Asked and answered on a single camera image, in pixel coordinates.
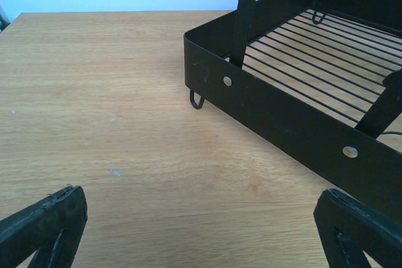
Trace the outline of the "black wire dish rack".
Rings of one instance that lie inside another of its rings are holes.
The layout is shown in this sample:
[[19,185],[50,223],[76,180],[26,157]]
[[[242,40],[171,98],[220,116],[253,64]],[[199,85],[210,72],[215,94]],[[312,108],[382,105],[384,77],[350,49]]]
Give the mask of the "black wire dish rack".
[[196,109],[401,220],[401,0],[239,0],[183,42]]

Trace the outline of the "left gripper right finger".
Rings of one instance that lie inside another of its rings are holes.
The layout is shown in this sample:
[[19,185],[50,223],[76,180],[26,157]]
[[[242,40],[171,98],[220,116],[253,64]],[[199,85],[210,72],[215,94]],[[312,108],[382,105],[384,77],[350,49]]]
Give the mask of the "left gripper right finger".
[[320,195],[313,216],[330,267],[401,267],[401,224],[336,189]]

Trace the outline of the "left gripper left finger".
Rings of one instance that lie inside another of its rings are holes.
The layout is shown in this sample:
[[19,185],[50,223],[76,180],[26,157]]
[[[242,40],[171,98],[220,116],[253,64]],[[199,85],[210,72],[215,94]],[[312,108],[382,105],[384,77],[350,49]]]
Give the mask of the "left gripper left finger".
[[67,186],[1,220],[1,267],[71,267],[87,223],[81,186]]

